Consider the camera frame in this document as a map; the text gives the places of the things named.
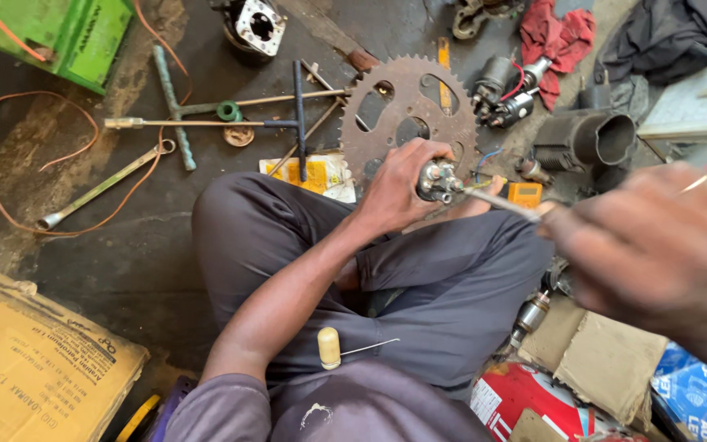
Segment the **blue box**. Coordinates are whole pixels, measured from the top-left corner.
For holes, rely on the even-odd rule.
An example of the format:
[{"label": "blue box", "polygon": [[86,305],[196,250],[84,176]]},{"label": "blue box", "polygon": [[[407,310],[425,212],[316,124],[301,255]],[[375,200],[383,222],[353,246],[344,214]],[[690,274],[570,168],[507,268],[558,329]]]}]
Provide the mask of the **blue box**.
[{"label": "blue box", "polygon": [[707,440],[707,365],[670,342],[651,381],[662,397],[659,406],[678,427],[697,440]]}]

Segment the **sprocket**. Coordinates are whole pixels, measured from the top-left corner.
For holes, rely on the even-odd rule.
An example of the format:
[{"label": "sprocket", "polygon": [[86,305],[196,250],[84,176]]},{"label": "sprocket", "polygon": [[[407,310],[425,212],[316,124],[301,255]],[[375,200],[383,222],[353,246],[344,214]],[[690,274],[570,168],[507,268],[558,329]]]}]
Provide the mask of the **sprocket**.
[{"label": "sprocket", "polygon": [[[451,115],[445,115],[433,100],[422,95],[419,89],[424,75],[433,75],[447,85],[457,97],[459,107]],[[394,96],[378,117],[378,122],[369,132],[362,131],[356,122],[356,113],[368,92],[381,83],[388,82],[394,88]],[[452,146],[457,165],[457,176],[464,178],[467,170],[459,165],[468,165],[476,148],[476,115],[468,94],[457,76],[427,57],[398,57],[388,63],[375,66],[357,82],[356,90],[348,99],[341,118],[340,146],[349,169],[362,190],[367,190],[369,180],[365,165],[374,159],[383,160],[390,149],[396,147],[395,140],[399,124],[408,117],[424,121],[430,140],[445,142]]]}]

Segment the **green battery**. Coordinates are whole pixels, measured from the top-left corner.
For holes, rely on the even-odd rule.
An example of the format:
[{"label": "green battery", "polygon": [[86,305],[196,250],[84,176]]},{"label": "green battery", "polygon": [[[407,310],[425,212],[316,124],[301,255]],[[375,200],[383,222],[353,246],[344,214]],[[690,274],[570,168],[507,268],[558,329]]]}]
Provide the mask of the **green battery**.
[{"label": "green battery", "polygon": [[133,16],[127,0],[0,0],[0,20],[41,62],[0,29],[0,50],[105,94],[111,65]]}]

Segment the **man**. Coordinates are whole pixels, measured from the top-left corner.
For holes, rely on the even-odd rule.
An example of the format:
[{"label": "man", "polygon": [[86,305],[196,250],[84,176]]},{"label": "man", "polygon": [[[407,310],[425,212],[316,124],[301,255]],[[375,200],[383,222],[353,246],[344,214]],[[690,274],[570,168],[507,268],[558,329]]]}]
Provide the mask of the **man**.
[{"label": "man", "polygon": [[[438,208],[415,186],[448,145],[393,149],[359,205],[277,180],[219,178],[193,237],[225,328],[169,440],[489,440],[463,401],[552,255],[536,227],[480,202],[400,232]],[[647,169],[603,196],[548,212],[583,307],[678,341],[707,362],[707,185],[683,165]],[[376,318],[341,290],[408,287]],[[323,371],[316,334],[343,352]]]}]

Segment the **leg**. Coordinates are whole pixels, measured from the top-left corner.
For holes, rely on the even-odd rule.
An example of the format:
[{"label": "leg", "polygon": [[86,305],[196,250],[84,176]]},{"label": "leg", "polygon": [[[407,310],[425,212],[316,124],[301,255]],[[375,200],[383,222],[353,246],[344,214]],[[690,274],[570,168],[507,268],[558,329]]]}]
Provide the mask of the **leg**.
[{"label": "leg", "polygon": [[378,339],[401,341],[374,354],[465,394],[539,286],[552,252],[534,225],[506,211],[428,226],[360,252],[363,288],[411,287],[378,317]]},{"label": "leg", "polygon": [[[215,179],[192,213],[192,237],[220,327],[269,277],[329,234],[352,205],[255,173]],[[335,327],[341,343],[376,343],[375,321],[340,305],[334,287],[307,325],[272,361],[270,386],[321,371],[317,332]]]}]

